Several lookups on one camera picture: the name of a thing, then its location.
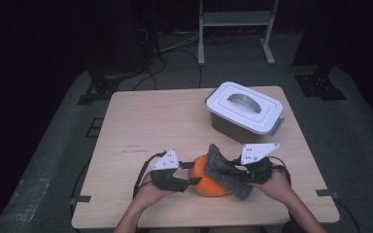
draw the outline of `wooden table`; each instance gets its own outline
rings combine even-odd
[[[335,222],[339,213],[329,196],[283,91],[278,86],[254,87],[279,100],[286,118],[273,137],[260,143],[280,143],[272,154],[285,161],[292,186],[320,222]],[[111,99],[93,158],[86,174],[82,196],[72,219],[76,228],[112,228],[117,225],[132,199],[133,185],[144,162],[152,155],[174,149],[183,162],[206,154],[214,143],[227,159],[239,156],[242,145],[211,126],[205,99],[213,89],[177,89],[117,92]],[[177,177],[186,178],[186,170]],[[288,221],[288,210],[254,189],[246,201],[234,195],[210,198],[189,187],[163,198],[148,208],[139,227],[267,225]]]

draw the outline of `forearm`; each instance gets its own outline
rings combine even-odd
[[[131,203],[123,217],[120,219],[114,233],[134,233],[138,225],[138,220],[145,209],[145,207],[139,207],[136,204]]]
[[[317,221],[308,207],[295,194],[291,201],[285,203],[289,212],[301,228],[308,233],[324,233],[326,230]]]

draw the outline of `white bracket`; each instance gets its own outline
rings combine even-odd
[[[274,151],[280,144],[244,144],[241,154],[241,164],[255,163]]]
[[[177,153],[170,149],[153,165],[153,170],[166,170],[179,167],[180,162],[178,160]]]

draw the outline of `container handle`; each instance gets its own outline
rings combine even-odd
[[[256,101],[253,98],[245,94],[231,94],[228,97],[228,100],[229,101],[237,101],[237,100],[242,101],[248,104],[249,106],[251,106],[257,114],[261,112],[261,107],[259,106],[259,104],[256,103]]]

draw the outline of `white plastic container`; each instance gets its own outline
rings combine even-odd
[[[223,83],[206,104],[213,127],[243,144],[256,143],[259,135],[273,136],[284,122],[278,100],[237,83]]]

